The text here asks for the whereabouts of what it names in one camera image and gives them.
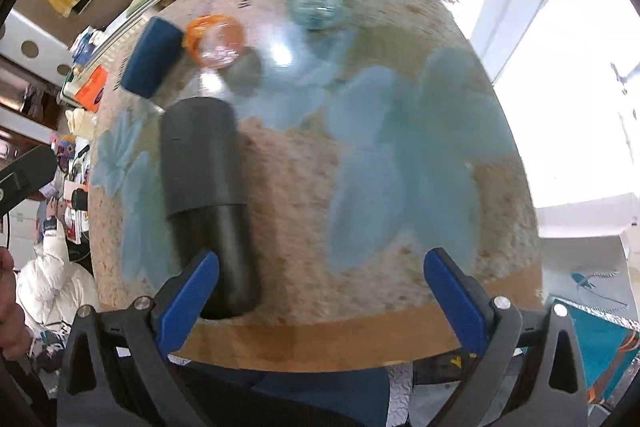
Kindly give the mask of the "left hand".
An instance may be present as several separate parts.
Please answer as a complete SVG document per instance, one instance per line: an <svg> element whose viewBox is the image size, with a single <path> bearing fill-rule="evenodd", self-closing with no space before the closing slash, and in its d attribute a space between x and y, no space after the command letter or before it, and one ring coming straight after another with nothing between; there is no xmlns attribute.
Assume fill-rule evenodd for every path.
<svg viewBox="0 0 640 427"><path fill-rule="evenodd" d="M16 302L14 262L6 247L0 249L0 348L8 361L26 355L32 344L32 334L25 324L23 309Z"/></svg>

